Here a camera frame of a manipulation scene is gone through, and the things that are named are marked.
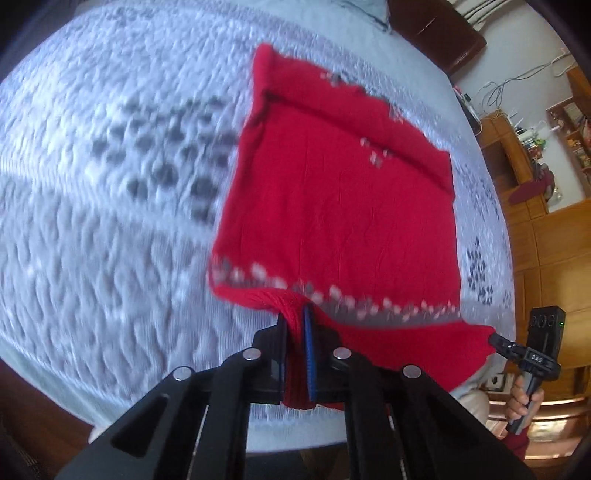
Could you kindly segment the right hand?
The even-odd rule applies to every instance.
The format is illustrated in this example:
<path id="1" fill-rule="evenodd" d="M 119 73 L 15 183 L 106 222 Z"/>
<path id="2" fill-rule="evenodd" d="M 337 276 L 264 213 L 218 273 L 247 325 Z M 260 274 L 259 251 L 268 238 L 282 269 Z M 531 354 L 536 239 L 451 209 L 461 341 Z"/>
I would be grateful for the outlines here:
<path id="1" fill-rule="evenodd" d="M 545 398 L 545 392 L 539 388 L 533 394 L 527 394 L 524 385 L 523 376 L 518 376 L 511 388 L 510 398 L 505 404 L 504 413 L 508 422 L 522 419 L 522 426 L 526 428 L 539 411 Z"/>

